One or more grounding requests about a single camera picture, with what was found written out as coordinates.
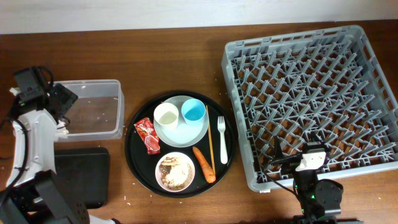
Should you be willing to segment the pink bowl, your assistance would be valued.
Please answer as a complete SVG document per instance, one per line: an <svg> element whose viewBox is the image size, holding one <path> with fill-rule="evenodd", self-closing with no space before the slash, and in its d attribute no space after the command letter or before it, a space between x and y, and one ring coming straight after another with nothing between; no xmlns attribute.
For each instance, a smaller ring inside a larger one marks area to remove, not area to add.
<svg viewBox="0 0 398 224"><path fill-rule="evenodd" d="M161 163L166 157L180 157L180 158L185 159L185 160L190 164L190 167L191 167L191 169L192 169L192 171L193 171L193 178L192 178L191 182L189 183L189 185L193 182L193 179L194 179L194 176L195 176L195 167L194 167L193 161L192 161L186 154L183 154L183 153L181 153L181 152L170 152L170 153L168 153L168 154L166 154L166 155L164 155L164 156L162 156L162 157L160 158L160 160L158 161L158 163L157 163L157 165L156 165L156 167L155 167L155 179L156 179L156 181L157 181L158 184L159 184L164 190L166 190L167 192L175 193L175 192L181 192L181 191L187 189L189 185L188 185L187 187L183 188L182 190L170 190L170 189L166 188L166 187L163 185L163 183L162 183L162 181L161 181L161 172L160 172L160 170L159 170L159 166L160 166L160 163Z"/></svg>

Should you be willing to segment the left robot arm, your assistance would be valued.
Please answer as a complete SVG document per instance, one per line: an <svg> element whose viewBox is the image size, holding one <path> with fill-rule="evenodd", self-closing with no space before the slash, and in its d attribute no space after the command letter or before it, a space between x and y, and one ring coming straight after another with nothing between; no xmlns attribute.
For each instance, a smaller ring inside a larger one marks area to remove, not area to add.
<svg viewBox="0 0 398 224"><path fill-rule="evenodd" d="M77 98L60 83L22 87L16 95L8 115L16 143L12 172L1 192L3 223L117 223L89 214L56 173L58 122Z"/></svg>

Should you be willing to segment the orange carrot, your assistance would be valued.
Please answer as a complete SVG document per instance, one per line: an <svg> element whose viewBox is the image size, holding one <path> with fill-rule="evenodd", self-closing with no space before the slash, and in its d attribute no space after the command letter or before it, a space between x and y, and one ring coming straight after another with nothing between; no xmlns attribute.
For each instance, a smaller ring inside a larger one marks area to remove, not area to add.
<svg viewBox="0 0 398 224"><path fill-rule="evenodd" d="M216 175L212 169L212 167L209 165L207 160L205 159L204 155L201 153L199 148L193 146L193 153L201 167L201 170L203 172L203 175L205 177L205 180L209 183L212 184L216 181Z"/></svg>

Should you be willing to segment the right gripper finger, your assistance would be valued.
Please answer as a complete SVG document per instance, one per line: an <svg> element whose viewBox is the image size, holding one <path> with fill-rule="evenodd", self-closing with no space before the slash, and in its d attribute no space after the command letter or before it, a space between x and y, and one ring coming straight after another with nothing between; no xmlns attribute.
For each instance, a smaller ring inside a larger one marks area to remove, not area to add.
<svg viewBox="0 0 398 224"><path fill-rule="evenodd" d="M280 141L277 136L274 137L274 160L283 158L283 152L280 146Z"/></svg>
<svg viewBox="0 0 398 224"><path fill-rule="evenodd" d="M310 133L310 139L307 143L309 146L323 146L324 142L316 135L315 132Z"/></svg>

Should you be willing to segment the rice and food scraps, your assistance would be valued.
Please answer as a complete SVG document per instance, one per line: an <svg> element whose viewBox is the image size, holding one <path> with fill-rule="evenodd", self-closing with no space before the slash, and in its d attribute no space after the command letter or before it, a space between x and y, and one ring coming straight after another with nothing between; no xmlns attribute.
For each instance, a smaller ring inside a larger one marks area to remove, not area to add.
<svg viewBox="0 0 398 224"><path fill-rule="evenodd" d="M166 157L159 166L161 181L170 190L182 190L193 178L190 164L180 157Z"/></svg>

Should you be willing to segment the cream white cup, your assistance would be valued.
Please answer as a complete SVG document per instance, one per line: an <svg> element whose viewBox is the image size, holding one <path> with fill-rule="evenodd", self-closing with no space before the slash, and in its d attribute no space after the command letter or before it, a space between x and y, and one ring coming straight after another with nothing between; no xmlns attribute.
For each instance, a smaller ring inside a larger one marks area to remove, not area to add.
<svg viewBox="0 0 398 224"><path fill-rule="evenodd" d="M161 103L154 110L155 121L167 130L173 130L178 126L178 117L178 108L171 103Z"/></svg>

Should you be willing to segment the red snack wrapper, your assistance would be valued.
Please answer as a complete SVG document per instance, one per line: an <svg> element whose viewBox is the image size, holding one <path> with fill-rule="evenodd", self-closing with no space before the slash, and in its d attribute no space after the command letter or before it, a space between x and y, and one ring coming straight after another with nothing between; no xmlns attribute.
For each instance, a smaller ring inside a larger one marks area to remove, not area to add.
<svg viewBox="0 0 398 224"><path fill-rule="evenodd" d="M144 142L148 154L160 154L159 137L154 129L153 122L145 117L134 124L134 127Z"/></svg>

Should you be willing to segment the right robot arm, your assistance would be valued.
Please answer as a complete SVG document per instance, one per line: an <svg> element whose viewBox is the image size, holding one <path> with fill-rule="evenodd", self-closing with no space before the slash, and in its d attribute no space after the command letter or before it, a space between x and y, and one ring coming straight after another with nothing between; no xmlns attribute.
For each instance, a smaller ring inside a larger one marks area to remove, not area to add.
<svg viewBox="0 0 398 224"><path fill-rule="evenodd" d="M302 214L293 217L292 223L337 223L341 213L343 186L330 179L319 179L317 171L328 161L331 149L315 133L304 144L302 152L284 156L279 138L274 138L274 157L271 166L281 166L281 173L293 176L293 189L283 189L294 194Z"/></svg>

